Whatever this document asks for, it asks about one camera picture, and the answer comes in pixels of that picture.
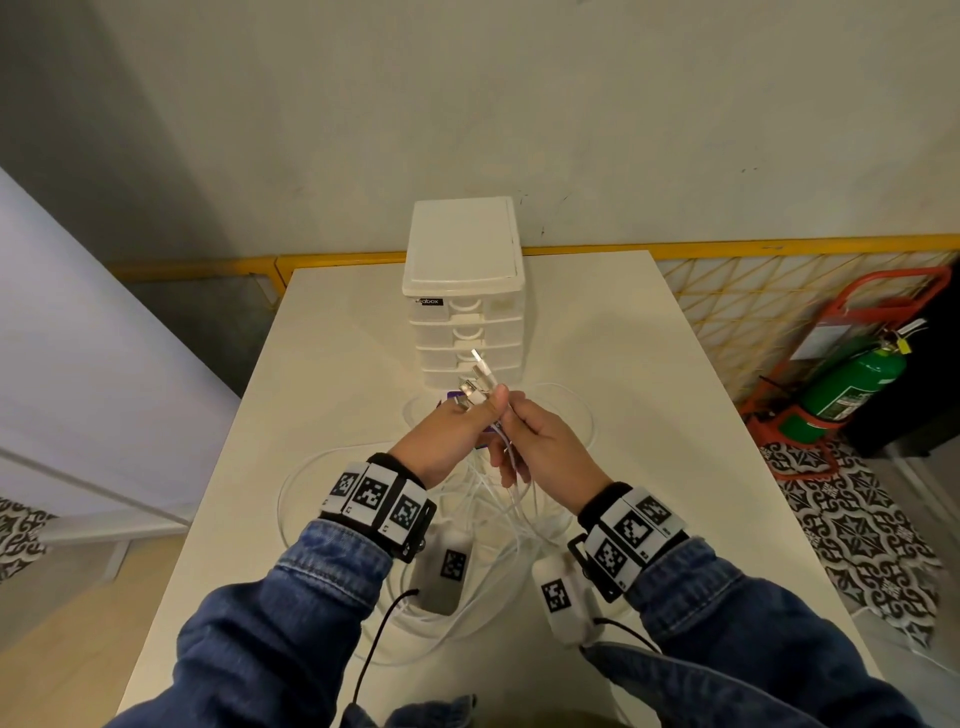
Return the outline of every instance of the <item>red fire extinguisher trolley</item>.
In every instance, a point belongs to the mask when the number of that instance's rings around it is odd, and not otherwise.
[[[874,280],[896,278],[931,278],[931,281],[923,293],[916,299],[895,296],[882,301],[876,306],[860,308],[849,307],[850,297],[860,286]],[[840,295],[837,296],[836,299],[827,304],[806,330],[799,346],[802,346],[803,342],[807,341],[808,337],[815,333],[815,329],[819,327],[851,327],[849,330],[853,330],[855,327],[863,328],[863,330],[881,327],[899,328],[920,313],[921,309],[927,305],[934,296],[947,287],[949,281],[950,269],[946,266],[935,268],[905,268],[898,271],[878,271],[862,276],[850,283],[850,285],[840,292]],[[828,479],[836,475],[838,466],[829,448],[825,446],[825,441],[834,436],[849,420],[842,420],[840,422],[822,420],[811,415],[794,401],[790,401],[779,412],[771,412],[771,405],[776,401],[778,389],[781,385],[780,378],[784,376],[790,368],[790,362],[793,360],[794,354],[799,346],[791,349],[787,355],[778,362],[770,374],[757,383],[754,391],[744,400],[738,411],[744,418],[747,430],[754,438],[754,442],[758,447],[764,447],[771,443],[784,443],[794,448],[818,450],[828,464],[827,470],[817,473],[790,474],[772,471],[774,477],[780,480],[795,478],[808,480]],[[791,440],[780,432],[780,425],[791,417],[799,417],[810,425],[823,429],[827,433],[826,436],[813,445]]]

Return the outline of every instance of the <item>fire extinguisher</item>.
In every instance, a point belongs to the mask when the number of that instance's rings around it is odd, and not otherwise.
[[[824,368],[800,391],[796,404],[807,414],[827,422],[849,419],[870,397],[903,374],[906,355],[910,353],[906,336],[919,331],[924,323],[924,319],[917,319],[898,330],[885,331],[874,348]],[[825,427],[809,423],[799,415],[787,417],[779,430],[806,445],[827,433]]]

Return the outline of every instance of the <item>black wrist strap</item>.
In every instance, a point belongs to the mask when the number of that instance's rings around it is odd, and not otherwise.
[[[372,456],[370,462],[350,463],[324,500],[320,517],[351,528],[409,563],[422,548],[437,506],[418,480],[397,472],[401,469],[409,473],[384,453]]]
[[[630,589],[660,554],[686,540],[680,517],[643,488],[624,486],[613,483],[588,503],[580,514],[580,523],[590,524],[588,533],[567,545],[608,602]]]

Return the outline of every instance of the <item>hand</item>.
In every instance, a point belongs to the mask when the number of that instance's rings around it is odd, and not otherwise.
[[[454,400],[447,400],[405,434],[390,454],[413,471],[427,488],[439,485],[457,463],[478,445],[496,440],[495,432],[484,432],[503,416],[509,391],[498,384],[490,398],[464,411]]]
[[[574,516],[579,515],[613,480],[593,462],[560,417],[528,400],[523,392],[511,392],[510,405],[500,422],[523,458],[516,464],[520,476],[527,483],[533,477],[545,493]],[[516,484],[516,473],[499,438],[490,442],[490,462],[500,469],[504,487]]]

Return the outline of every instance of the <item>forearm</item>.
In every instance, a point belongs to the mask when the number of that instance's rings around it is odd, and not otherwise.
[[[663,554],[626,597],[669,657],[749,683],[827,725],[921,724],[834,624],[776,584],[745,576],[702,539]]]
[[[173,686],[111,728],[329,725],[391,564],[350,529],[311,522],[264,579],[204,600],[180,631]]]

